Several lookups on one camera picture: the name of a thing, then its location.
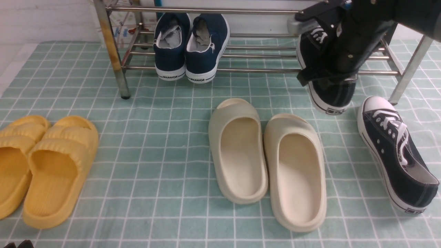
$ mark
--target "sneaker toe cap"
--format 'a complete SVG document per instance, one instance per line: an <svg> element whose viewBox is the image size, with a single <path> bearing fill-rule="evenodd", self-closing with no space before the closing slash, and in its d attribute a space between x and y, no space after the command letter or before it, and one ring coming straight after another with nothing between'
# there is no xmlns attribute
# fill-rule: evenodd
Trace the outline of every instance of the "sneaker toe cap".
<svg viewBox="0 0 441 248"><path fill-rule="evenodd" d="M389 109L395 111L395 108L386 99L378 96L369 97L364 103L364 111L375 109Z"/></svg>

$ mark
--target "white shoelace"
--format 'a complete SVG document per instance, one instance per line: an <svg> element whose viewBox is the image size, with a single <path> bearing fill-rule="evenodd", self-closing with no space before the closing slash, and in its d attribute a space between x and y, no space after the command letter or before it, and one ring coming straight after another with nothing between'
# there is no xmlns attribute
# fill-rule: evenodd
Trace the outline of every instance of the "white shoelace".
<svg viewBox="0 0 441 248"><path fill-rule="evenodd" d="M319 32L319 31L323 32L323 33L321 34L321 36L319 36L318 34L316 34L316 33ZM325 33L325 31L324 31L321 27L318 27L318 28L312 30L311 35L312 35L313 38L316 38L315 40L316 40L316 41L319 41L320 44L322 44L323 41L325 40L325 38L328 36L328 34Z"/></svg>
<svg viewBox="0 0 441 248"><path fill-rule="evenodd" d="M409 141L409 132L407 131L407 125L404 124L403 122L399 121L400 117L392 112L387 112L387 111L383 111L383 110L377 110L375 111L374 115L372 116L373 118L375 118L378 114L383 113L383 114L387 114L387 115L391 115L393 117L386 117L384 119L383 122L381 122L380 126L383 127L384 130L387 129L387 124L390 123L392 124L394 127L396 127L398 133L396 134L396 145L398 147L398 142L401 141L404 137L403 142L401 143L400 149L397 151L398 154L398 159L400 162L400 165L407 165L407 160L404 158L403 156L403 150L404 147L406 146L407 142Z"/></svg>

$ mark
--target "white wall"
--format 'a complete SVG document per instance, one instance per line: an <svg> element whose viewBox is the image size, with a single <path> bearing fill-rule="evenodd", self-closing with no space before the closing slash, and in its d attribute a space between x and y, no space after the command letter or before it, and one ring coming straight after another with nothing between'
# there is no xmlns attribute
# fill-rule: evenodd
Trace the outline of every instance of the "white wall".
<svg viewBox="0 0 441 248"><path fill-rule="evenodd" d="M0 44L42 41L98 41L89 0L0 0ZM307 1L289 0L163 0L164 6L301 9ZM235 33L286 33L286 16L228 15ZM396 38L419 38L399 27Z"/></svg>

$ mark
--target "navy blue sneaker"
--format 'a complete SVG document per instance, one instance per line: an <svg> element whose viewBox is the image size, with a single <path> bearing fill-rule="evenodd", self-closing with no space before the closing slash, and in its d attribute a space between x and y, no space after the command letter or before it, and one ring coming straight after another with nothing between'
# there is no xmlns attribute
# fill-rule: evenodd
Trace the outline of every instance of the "navy blue sneaker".
<svg viewBox="0 0 441 248"><path fill-rule="evenodd" d="M159 78L173 81L185 75L185 44L190 17L185 13L165 13L155 29L155 68Z"/></svg>
<svg viewBox="0 0 441 248"><path fill-rule="evenodd" d="M188 80L193 83L213 80L229 38L230 27L223 15L201 14L194 19L185 48Z"/></svg>

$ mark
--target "green checkered floor mat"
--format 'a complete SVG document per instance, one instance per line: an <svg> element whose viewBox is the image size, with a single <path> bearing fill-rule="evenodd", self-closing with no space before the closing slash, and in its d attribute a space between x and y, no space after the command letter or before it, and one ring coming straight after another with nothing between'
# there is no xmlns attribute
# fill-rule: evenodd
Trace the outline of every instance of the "green checkered floor mat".
<svg viewBox="0 0 441 248"><path fill-rule="evenodd" d="M294 40L234 41L294 45ZM405 66L417 41L391 45ZM132 64L151 58L134 57ZM298 68L296 60L222 60L221 67ZM364 68L386 69L385 62ZM441 45L432 45L397 109L431 171L441 177ZM295 75L218 73L212 83L158 80L128 71L132 98L119 97L107 52L96 43L38 45L0 98L3 128L26 115L51 122L67 115L95 123L101 143L77 206L60 226L28 227L22 207L0 221L0 244L30 239L37 248L435 248L441 247L439 194L422 215L392 208L373 157L358 135L356 110L366 96L388 97L392 77L361 76L351 109L327 116L312 108ZM239 97L265 127L277 113L307 119L326 161L327 217L307 234L275 220L269 194L236 205L217 185L208 143L212 110Z"/></svg>

